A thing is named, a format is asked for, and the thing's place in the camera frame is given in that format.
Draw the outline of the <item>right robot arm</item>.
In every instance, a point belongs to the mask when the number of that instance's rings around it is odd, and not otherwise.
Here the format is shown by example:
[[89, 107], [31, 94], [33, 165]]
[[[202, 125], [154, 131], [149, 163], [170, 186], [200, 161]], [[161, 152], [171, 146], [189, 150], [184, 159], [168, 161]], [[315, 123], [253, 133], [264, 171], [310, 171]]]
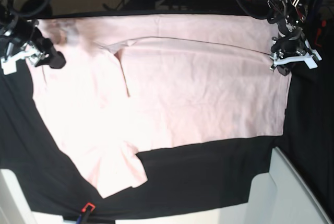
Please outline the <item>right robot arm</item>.
[[17, 62], [27, 60], [34, 67], [42, 65], [61, 69], [66, 60], [51, 39], [42, 35], [38, 17], [51, 14], [51, 0], [1, 0], [1, 69], [8, 75], [17, 71]]

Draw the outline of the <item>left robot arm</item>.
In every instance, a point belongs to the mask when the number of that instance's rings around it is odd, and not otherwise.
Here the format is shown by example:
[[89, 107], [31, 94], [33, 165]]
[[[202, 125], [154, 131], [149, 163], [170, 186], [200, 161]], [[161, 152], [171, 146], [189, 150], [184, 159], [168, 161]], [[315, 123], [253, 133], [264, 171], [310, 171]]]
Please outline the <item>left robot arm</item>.
[[257, 15], [236, 0], [239, 7], [249, 16], [258, 20], [267, 20], [271, 25], [278, 26], [278, 35], [272, 38], [270, 59], [273, 61], [271, 70], [287, 76], [296, 62], [311, 51], [306, 46], [303, 32], [306, 21], [306, 10], [301, 0], [265, 0], [269, 6], [267, 15]]

